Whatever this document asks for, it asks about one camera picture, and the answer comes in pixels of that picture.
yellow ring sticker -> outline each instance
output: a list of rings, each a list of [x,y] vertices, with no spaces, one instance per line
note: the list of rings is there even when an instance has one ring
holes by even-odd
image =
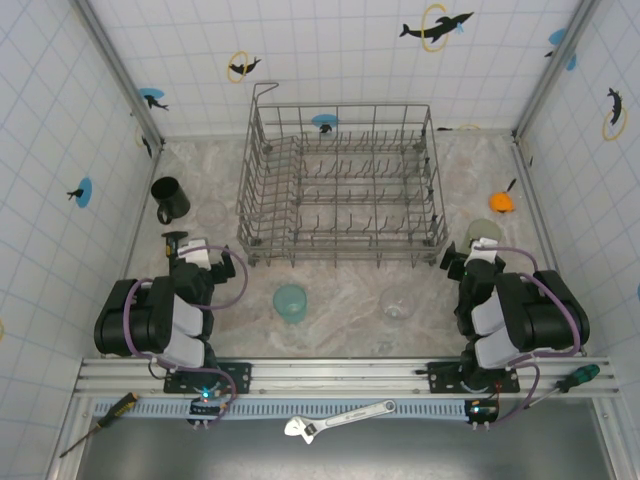
[[[240,55],[244,57],[244,69],[242,71],[242,76],[239,79],[234,80],[233,78],[231,78],[231,71],[232,71],[231,65],[233,64],[233,61],[236,58],[238,58]],[[242,79],[247,75],[248,68],[249,68],[249,54],[244,50],[240,50],[239,52],[234,53],[233,57],[231,57],[231,60],[229,60],[229,65],[227,65],[227,78],[231,83],[240,83]]]
[[[136,142],[138,148],[142,148],[142,132],[140,131],[140,125],[137,125],[136,130],[133,132],[133,141]]]
[[[620,107],[620,108],[622,109],[622,113],[624,113],[622,128],[620,128],[620,131],[618,133],[616,133],[611,137],[607,136],[607,124],[609,123],[609,119],[613,116],[613,111],[607,113],[607,115],[605,115],[604,117],[604,122],[602,123],[602,138],[604,138],[607,142],[612,142],[613,140],[616,140],[620,135],[622,135],[622,132],[624,132],[624,129],[627,128],[627,120],[629,119],[629,115],[627,115],[627,109],[624,107]]]
[[[447,41],[449,40],[449,34],[447,33],[444,36],[444,42],[442,42],[442,45],[440,45],[438,48],[428,47],[427,44],[424,41],[424,24],[425,24],[425,21],[427,20],[427,15],[429,15],[429,12],[431,10],[435,9],[435,8],[441,10],[442,13],[447,13],[447,9],[446,8],[444,8],[439,3],[434,3],[433,5],[430,5],[429,8],[427,8],[424,11],[424,14],[422,15],[422,23],[420,24],[420,38],[422,39],[422,48],[424,49],[425,52],[429,52],[429,53],[439,52],[440,50],[442,50],[447,45]]]

green-handled screwdriver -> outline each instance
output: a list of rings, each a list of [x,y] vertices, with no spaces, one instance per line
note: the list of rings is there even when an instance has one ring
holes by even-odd
[[[91,435],[95,434],[101,428],[105,428],[111,425],[116,418],[119,418],[125,412],[128,412],[129,410],[131,410],[131,408],[136,404],[137,401],[138,401],[137,394],[131,393],[131,392],[127,393],[124,397],[118,400],[113,407],[109,409],[109,411],[104,417],[98,420],[98,423],[96,423],[95,427],[89,430],[89,432],[87,432],[87,434],[84,437],[82,437],[80,440],[78,440],[76,443],[71,445],[64,452],[62,452],[58,458],[64,457],[67,453],[69,453],[71,450],[76,448],[80,444],[80,442],[87,439]]]
[[[591,380],[596,378],[596,376],[599,373],[600,373],[600,367],[595,364],[585,365],[584,367],[580,367],[575,372],[569,374],[564,380],[558,380],[553,390],[551,390],[546,395],[543,395],[542,397],[538,398],[535,402],[531,402],[529,405],[527,405],[526,408],[533,407],[536,403],[540,403],[542,400],[550,397],[551,395],[553,395],[558,391],[562,393],[567,393],[573,387],[577,387],[578,385],[582,385],[583,383],[590,382]]]

adjustable wrench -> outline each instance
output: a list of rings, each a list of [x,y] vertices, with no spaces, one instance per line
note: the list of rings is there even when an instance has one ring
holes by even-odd
[[[290,437],[302,436],[307,444],[313,442],[315,436],[323,430],[347,423],[357,422],[366,418],[373,418],[379,415],[394,412],[396,402],[393,400],[384,400],[373,405],[350,410],[334,417],[324,419],[311,419],[306,417],[292,417],[284,427],[285,435]]]

wire dish rack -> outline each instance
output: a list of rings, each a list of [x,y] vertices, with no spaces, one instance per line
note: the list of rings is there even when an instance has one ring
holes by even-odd
[[[429,106],[259,104],[277,86],[253,89],[236,207],[249,263],[433,265],[447,224]]]

